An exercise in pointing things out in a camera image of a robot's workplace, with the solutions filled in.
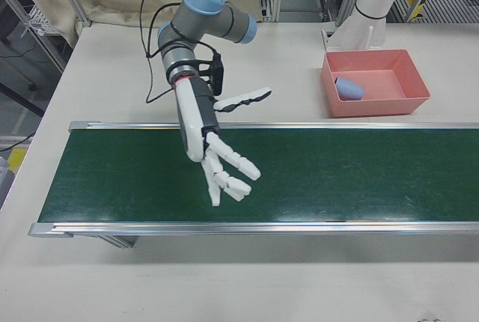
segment robotic finger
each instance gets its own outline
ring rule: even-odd
[[[266,99],[271,92],[272,90],[269,87],[261,88],[247,94],[216,101],[213,105],[213,108],[217,112],[232,112],[238,106],[249,105],[250,103],[259,103],[260,101]]]
[[[230,176],[220,163],[216,152],[208,148],[201,161],[208,182],[208,193],[213,206],[219,206],[221,189],[237,201],[241,201],[251,192],[251,187],[241,180]]]
[[[219,155],[223,160],[230,163],[252,180],[257,180],[261,176],[260,170],[248,160],[246,157],[242,157],[237,152],[234,152],[233,149],[226,145],[218,135],[215,133],[207,134],[207,144],[209,148]]]

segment black cable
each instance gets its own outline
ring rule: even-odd
[[[179,3],[179,2],[171,2],[171,3],[169,3],[169,4],[164,4],[163,6],[161,6],[160,9],[158,9],[157,11],[155,11],[155,14],[153,15],[153,18],[152,18],[152,20],[151,20],[151,22],[150,22],[150,28],[148,29],[148,40],[147,40],[147,42],[148,42],[148,44],[147,44],[148,48],[147,48],[147,55],[148,55],[149,58],[153,57],[153,56],[150,56],[151,32],[152,32],[152,30],[153,30],[153,25],[154,25],[154,23],[155,23],[156,18],[158,17],[159,13],[161,13],[161,12],[162,12],[164,9],[166,9],[167,7],[178,6],[178,5],[180,5],[180,4],[181,4],[181,3]]]
[[[37,45],[38,45],[38,43],[35,42],[30,49],[24,51],[24,52],[23,52],[22,54],[20,54],[20,55],[10,55],[10,56],[1,56],[1,55],[0,55],[0,58],[22,58],[23,56],[27,55],[30,51],[35,50],[35,47],[37,47]]]
[[[38,43],[35,42],[33,47],[24,51],[22,54],[20,55],[10,55],[10,56],[1,56],[0,55],[0,58],[22,58],[24,57],[25,55],[27,55],[30,51],[33,51],[35,50],[35,48],[37,47]],[[49,62],[50,60],[45,60],[45,61],[41,61],[41,60],[32,60],[33,62],[37,62],[38,64],[46,64],[47,62]]]
[[[163,49],[167,48],[168,46],[170,45],[173,45],[174,43],[177,43],[177,42],[180,42],[180,41],[186,41],[187,43],[196,43],[198,45],[202,45],[202,46],[205,46],[207,47],[208,49],[211,50],[211,52],[214,54],[214,55],[219,55],[218,51],[216,51],[216,49],[214,47],[212,47],[211,45],[203,42],[203,41],[200,41],[200,40],[195,40],[195,39],[190,39],[188,37],[178,37],[176,39],[173,39],[173,40],[170,40],[168,41],[167,43],[164,43],[163,45],[161,45],[153,54],[150,55],[150,58],[154,58],[156,55],[158,55]]]
[[[14,148],[15,146],[18,146],[20,144],[22,144],[23,142],[27,141],[28,139],[30,139],[35,133],[31,133],[30,135],[28,135],[27,137],[25,137],[22,141],[20,142],[17,142],[16,144],[13,144],[7,148],[4,148],[2,150],[0,150],[0,152],[5,152],[5,151],[8,151],[8,150],[11,150],[12,148]]]
[[[148,63],[148,70],[150,71],[150,90],[148,91],[148,94],[147,94],[147,98],[145,100],[146,103],[152,103],[153,101],[156,101],[158,100],[160,97],[166,95],[168,92],[170,92],[171,90],[173,90],[173,88],[169,88],[167,91],[164,91],[162,92],[160,95],[158,96],[155,96],[154,98],[150,98],[151,96],[151,91],[153,90],[153,68],[151,67],[151,61],[150,61],[150,58],[148,57],[149,56],[149,51],[147,50],[147,46],[146,46],[146,43],[144,42],[144,36],[143,36],[143,20],[141,18],[141,15],[143,14],[143,7],[144,7],[144,2],[145,0],[141,0],[141,5],[140,5],[140,18],[139,18],[139,21],[140,21],[140,36],[141,36],[141,45],[143,46],[143,50],[144,50],[144,54],[147,58],[147,63]],[[157,12],[155,13],[154,15],[154,18],[153,20],[156,18],[156,16],[158,15],[158,10]],[[152,25],[150,24],[150,30],[148,32],[149,36],[151,36],[151,30],[153,29]]]

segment conveyor leg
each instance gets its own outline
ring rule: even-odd
[[[98,237],[120,249],[131,249],[138,239],[138,236],[109,236],[105,234]]]

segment gray floor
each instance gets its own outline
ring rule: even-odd
[[[22,37],[23,32],[24,28],[19,24],[8,36],[9,44],[0,42],[0,56],[21,55],[32,47],[34,49],[21,58],[0,58],[0,81],[35,105],[46,109],[61,74],[40,46],[35,45],[34,38],[28,32]],[[37,85],[38,89],[29,90],[30,82],[16,70]],[[19,141],[33,133],[40,121],[40,117],[0,94],[0,149],[9,142]],[[0,156],[7,157],[8,153],[0,153]]]
[[[398,13],[406,15],[409,5],[406,0],[396,0]],[[476,23],[479,22],[478,0],[427,0],[421,12],[423,17],[416,23]]]

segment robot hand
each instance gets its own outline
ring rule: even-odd
[[[180,79],[174,84],[174,89],[186,154],[191,161],[201,162],[213,206],[219,206],[222,189],[235,200],[241,201],[249,195],[251,187],[224,171],[219,157],[252,180],[260,177],[260,170],[219,138],[219,127],[215,108],[213,108],[215,99],[203,79],[199,77]],[[242,104],[249,104],[251,101],[261,101],[270,94],[270,88],[262,88],[249,94],[223,100],[226,103],[216,102],[214,106],[223,105],[226,110],[232,111],[228,108],[229,106],[234,105],[236,108]]]
[[[243,200],[251,192],[251,187],[223,170],[223,165],[219,161],[218,156],[252,180],[257,180],[261,176],[260,170],[254,163],[234,152],[215,133],[208,133],[206,141],[208,148],[204,152],[201,166],[203,166],[204,175],[208,182],[208,193],[211,197],[211,203],[213,206],[219,206],[221,189],[235,200]]]

